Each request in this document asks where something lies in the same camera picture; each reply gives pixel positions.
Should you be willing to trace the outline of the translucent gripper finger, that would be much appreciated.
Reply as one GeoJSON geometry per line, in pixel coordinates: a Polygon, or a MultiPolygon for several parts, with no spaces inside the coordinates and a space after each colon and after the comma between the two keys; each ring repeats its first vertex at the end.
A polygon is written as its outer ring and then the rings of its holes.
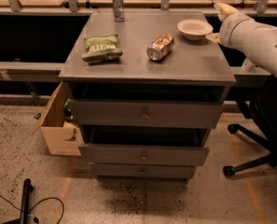
{"type": "Polygon", "coordinates": [[[212,33],[205,36],[205,38],[213,43],[220,44],[220,36],[219,33],[212,33]]]}

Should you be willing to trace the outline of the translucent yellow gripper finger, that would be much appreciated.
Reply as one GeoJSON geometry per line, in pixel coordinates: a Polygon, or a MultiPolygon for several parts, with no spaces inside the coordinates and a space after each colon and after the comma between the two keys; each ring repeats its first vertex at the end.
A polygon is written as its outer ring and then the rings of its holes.
{"type": "Polygon", "coordinates": [[[229,15],[239,12],[237,8],[226,3],[215,3],[214,8],[216,9],[218,18],[221,21],[224,21],[229,15]]]}

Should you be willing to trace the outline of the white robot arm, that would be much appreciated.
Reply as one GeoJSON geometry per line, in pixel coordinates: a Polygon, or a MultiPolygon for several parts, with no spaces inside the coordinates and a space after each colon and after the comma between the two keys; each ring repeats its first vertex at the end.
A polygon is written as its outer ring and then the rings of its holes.
{"type": "Polygon", "coordinates": [[[242,52],[277,78],[277,27],[255,21],[226,3],[215,3],[214,8],[222,24],[218,33],[206,38],[242,52]]]}

